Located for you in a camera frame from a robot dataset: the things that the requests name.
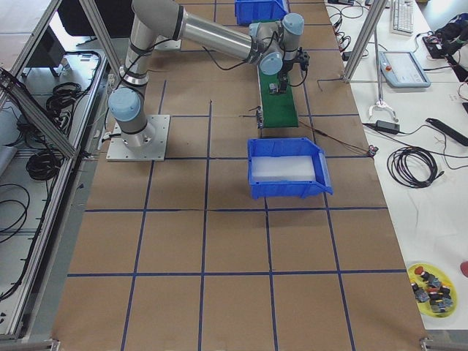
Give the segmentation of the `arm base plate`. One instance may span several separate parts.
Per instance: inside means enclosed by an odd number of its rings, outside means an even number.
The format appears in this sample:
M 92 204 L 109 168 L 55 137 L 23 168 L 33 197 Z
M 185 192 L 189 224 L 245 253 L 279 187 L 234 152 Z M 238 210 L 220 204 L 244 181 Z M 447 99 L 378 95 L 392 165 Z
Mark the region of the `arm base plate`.
M 134 135 L 121 131 L 118 122 L 107 150 L 107 161 L 110 162 L 143 162 L 165 160 L 167 137 L 170 129 L 169 115 L 147 115 L 146 128 Z

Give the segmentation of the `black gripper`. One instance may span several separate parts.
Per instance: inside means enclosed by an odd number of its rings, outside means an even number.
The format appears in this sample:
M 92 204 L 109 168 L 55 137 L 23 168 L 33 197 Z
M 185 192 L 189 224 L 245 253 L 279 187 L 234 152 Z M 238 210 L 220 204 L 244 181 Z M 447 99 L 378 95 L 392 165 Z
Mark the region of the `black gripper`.
M 281 81 L 277 83 L 276 94 L 285 94 L 289 85 L 288 73 L 292 70 L 295 64 L 298 64 L 301 68 L 301 71 L 305 72 L 305 76 L 302 80 L 302 83 L 305 81 L 308 75 L 309 69 L 309 54 L 303 50 L 302 47 L 298 47 L 295 52 L 287 51 L 291 53 L 291 58 L 284 58 L 283 65 L 281 69 Z

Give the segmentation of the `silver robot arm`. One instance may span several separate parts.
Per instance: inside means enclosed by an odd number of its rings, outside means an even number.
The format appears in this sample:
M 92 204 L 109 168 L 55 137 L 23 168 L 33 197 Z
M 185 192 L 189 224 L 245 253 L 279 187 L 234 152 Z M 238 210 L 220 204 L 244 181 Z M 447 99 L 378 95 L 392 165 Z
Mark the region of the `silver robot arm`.
M 264 75 L 275 77 L 277 94 L 290 87 L 289 73 L 295 65 L 303 72 L 309 68 L 309 55 L 300 46 L 304 19 L 297 13 L 252 23 L 245 34 L 192 14 L 176 1 L 134 1 L 131 9 L 134 20 L 127 55 L 108 108 L 123 147 L 139 154 L 167 140 L 158 136 L 162 131 L 156 126 L 158 119 L 143 107 L 148 62 L 154 52 L 178 50 L 184 40 L 194 42 L 208 53 L 216 51 L 241 64 L 253 64 Z

